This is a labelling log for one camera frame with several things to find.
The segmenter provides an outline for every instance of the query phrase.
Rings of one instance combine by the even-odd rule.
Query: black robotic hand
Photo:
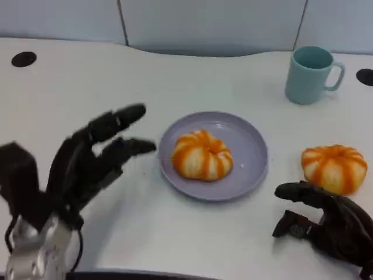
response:
[[[109,141],[145,111],[143,104],[134,104],[105,113],[67,138],[53,160],[45,192],[39,189],[36,161],[28,151],[15,142],[0,147],[0,195],[13,216],[6,233],[9,251],[9,235],[18,216],[39,232],[51,214],[57,213],[69,227],[80,230],[80,210],[122,174],[122,165],[133,156],[156,150],[152,141],[120,137],[99,155],[92,146]]]
[[[273,237],[290,234],[307,239],[315,249],[362,267],[361,279],[370,278],[373,273],[373,220],[360,206],[347,197],[304,181],[279,185],[275,196],[322,208],[324,215],[317,224],[287,210]]]
[[[143,104],[134,104],[105,113],[66,139],[53,160],[46,193],[63,198],[64,203],[79,211],[122,174],[122,165],[131,157],[155,151],[153,141],[120,137],[100,155],[92,151],[94,144],[110,140],[145,112]]]

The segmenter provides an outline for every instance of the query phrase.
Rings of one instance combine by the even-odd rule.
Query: orange striped bun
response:
[[[341,195],[357,191],[368,170],[357,150],[342,145],[306,149],[302,167],[307,181]]]
[[[233,157],[223,141],[206,130],[182,135],[172,155],[175,170],[185,178],[218,180],[233,167]]]

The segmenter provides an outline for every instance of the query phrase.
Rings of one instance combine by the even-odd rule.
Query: cable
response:
[[[16,223],[17,223],[17,220],[18,220],[18,215],[14,215],[10,224],[9,224],[9,226],[8,226],[8,228],[7,228],[7,230],[6,230],[6,232],[5,232],[5,236],[4,236],[5,244],[6,244],[6,246],[8,248],[8,251],[10,253],[12,253],[12,251],[13,251],[12,242],[10,241],[10,235],[12,234],[12,231],[13,231]]]
[[[80,259],[82,258],[82,255],[83,255],[83,248],[84,248],[83,235],[82,235],[82,232],[80,230],[78,230],[78,236],[79,236],[79,252],[78,252],[78,256],[76,257],[76,260],[75,260],[75,263],[74,263],[73,267],[70,269],[70,272],[75,271],[75,269],[78,267],[78,265],[80,263]]]

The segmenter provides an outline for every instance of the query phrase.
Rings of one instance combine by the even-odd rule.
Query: panel seam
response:
[[[117,0],[117,6],[118,6],[118,10],[119,10],[119,16],[121,18],[121,26],[122,26],[122,31],[123,31],[123,35],[124,35],[124,43],[128,47],[129,46],[128,35],[127,35],[127,30],[126,30],[126,24],[124,22],[121,0]]]
[[[298,43],[298,39],[299,39],[299,35],[301,33],[301,28],[302,28],[302,24],[303,24],[303,20],[304,20],[304,15],[305,15],[305,11],[307,9],[307,6],[308,6],[308,0],[305,0],[305,4],[304,4],[304,8],[303,8],[303,13],[302,13],[302,17],[301,17],[301,22],[299,23],[299,27],[298,27],[298,30],[297,30],[297,37],[295,38],[295,42],[294,42],[294,45],[293,45],[293,51],[295,50],[295,47],[297,46],[297,43]]]

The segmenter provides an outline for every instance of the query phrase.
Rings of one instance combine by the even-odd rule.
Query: plate rim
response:
[[[205,197],[201,197],[199,195],[195,195],[195,194],[190,194],[188,192],[186,192],[184,189],[182,188],[179,188],[176,184],[174,184],[172,182],[172,180],[169,178],[169,176],[167,175],[166,171],[164,170],[164,165],[163,165],[163,160],[159,157],[159,162],[160,162],[160,169],[161,169],[161,172],[162,172],[162,175],[167,179],[168,181],[168,184],[172,185],[172,187],[174,187],[174,189],[176,189],[177,191],[189,196],[189,197],[192,197],[192,198],[196,198],[198,200],[204,200],[204,201],[210,201],[210,202],[224,202],[224,201],[228,201],[228,200],[233,200],[235,198],[240,198],[244,195],[248,195],[250,194],[251,192],[255,191],[260,183],[262,183],[268,173],[268,146],[267,146],[267,143],[266,141],[264,140],[262,134],[259,132],[259,130],[254,127],[250,122],[248,122],[247,120],[237,116],[237,115],[234,115],[234,114],[231,114],[231,113],[228,113],[228,112],[223,112],[223,111],[200,111],[200,112],[195,112],[195,113],[191,113],[191,114],[188,114],[188,115],[185,115],[181,118],[179,118],[178,120],[174,121],[171,125],[169,125],[167,127],[167,129],[165,130],[163,136],[161,137],[161,140],[159,142],[159,147],[162,147],[162,143],[164,142],[164,139],[165,139],[165,136],[166,136],[166,133],[171,130],[174,126],[176,126],[178,123],[184,121],[185,119],[187,118],[190,118],[190,117],[193,117],[197,114],[221,114],[221,115],[227,115],[229,117],[233,117],[233,118],[236,118],[236,119],[239,119],[240,121],[246,123],[246,125],[249,125],[251,127],[254,128],[254,130],[259,134],[260,136],[260,139],[262,140],[263,144],[264,144],[264,147],[265,147],[265,166],[263,168],[263,172],[261,173],[261,175],[259,176],[259,178],[257,179],[257,181],[255,181],[253,184],[251,184],[251,188],[247,189],[247,190],[243,190],[237,194],[234,194],[230,197],[226,197],[226,198],[205,198]]]

